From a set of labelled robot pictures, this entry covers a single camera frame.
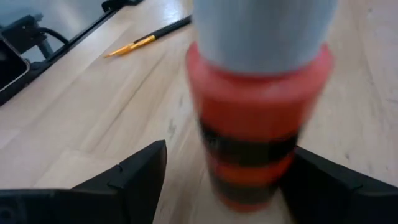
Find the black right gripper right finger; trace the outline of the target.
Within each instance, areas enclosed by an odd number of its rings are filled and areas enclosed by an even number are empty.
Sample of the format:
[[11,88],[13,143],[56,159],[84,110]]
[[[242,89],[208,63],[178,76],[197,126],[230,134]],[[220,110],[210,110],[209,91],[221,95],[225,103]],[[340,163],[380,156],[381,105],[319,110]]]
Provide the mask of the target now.
[[301,147],[280,187],[297,224],[398,224],[398,187]]

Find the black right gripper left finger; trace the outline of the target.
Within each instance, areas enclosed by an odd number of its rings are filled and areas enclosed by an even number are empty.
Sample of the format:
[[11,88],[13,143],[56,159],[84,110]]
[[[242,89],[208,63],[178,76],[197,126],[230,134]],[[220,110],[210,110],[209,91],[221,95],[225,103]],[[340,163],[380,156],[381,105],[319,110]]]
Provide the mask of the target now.
[[71,189],[0,190],[0,224],[152,224],[166,164],[158,140]]

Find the red-orange paint bottle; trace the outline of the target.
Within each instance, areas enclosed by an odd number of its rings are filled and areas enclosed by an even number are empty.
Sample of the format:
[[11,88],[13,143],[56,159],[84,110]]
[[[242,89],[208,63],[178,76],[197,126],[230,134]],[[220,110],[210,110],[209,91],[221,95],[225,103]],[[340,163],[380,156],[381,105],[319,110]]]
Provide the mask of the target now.
[[267,206],[333,69],[338,0],[193,0],[186,54],[208,172],[230,209]]

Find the silver edged dark device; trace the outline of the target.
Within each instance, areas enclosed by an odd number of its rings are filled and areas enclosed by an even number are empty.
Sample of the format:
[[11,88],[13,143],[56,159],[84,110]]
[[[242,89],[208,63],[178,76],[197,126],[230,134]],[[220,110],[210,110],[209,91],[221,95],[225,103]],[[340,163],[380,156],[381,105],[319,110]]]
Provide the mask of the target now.
[[0,35],[0,92],[25,83],[30,63]]

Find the black clamp bracket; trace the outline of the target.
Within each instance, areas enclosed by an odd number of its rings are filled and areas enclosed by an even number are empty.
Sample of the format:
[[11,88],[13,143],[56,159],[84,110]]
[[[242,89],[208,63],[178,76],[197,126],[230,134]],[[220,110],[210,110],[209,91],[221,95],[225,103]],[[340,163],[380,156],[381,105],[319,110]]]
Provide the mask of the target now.
[[39,22],[42,18],[42,14],[21,17],[7,26],[0,26],[0,34],[2,34],[20,54],[37,47],[44,58],[48,59],[54,53],[47,40],[48,35],[59,40],[64,45],[68,44],[69,40],[55,30],[41,27]]

